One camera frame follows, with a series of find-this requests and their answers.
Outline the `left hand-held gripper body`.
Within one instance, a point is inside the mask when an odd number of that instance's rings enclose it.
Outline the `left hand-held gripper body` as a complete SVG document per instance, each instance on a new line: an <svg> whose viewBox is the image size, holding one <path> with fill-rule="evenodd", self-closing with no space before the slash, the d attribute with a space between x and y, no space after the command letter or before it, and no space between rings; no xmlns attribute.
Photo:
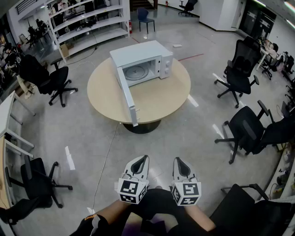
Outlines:
<svg viewBox="0 0 295 236"><path fill-rule="evenodd" d="M148 186L148 172L139 174L123 173L115 190L120 201L139 204L146 194Z"/></svg>

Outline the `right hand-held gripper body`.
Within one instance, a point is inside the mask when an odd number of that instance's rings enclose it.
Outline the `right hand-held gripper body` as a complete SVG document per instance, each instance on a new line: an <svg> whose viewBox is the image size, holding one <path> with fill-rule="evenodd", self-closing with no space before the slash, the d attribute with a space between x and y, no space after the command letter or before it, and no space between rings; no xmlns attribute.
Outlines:
<svg viewBox="0 0 295 236"><path fill-rule="evenodd" d="M178 206L194 206L201 198L201 182L196 177L172 181L172 196Z"/></svg>

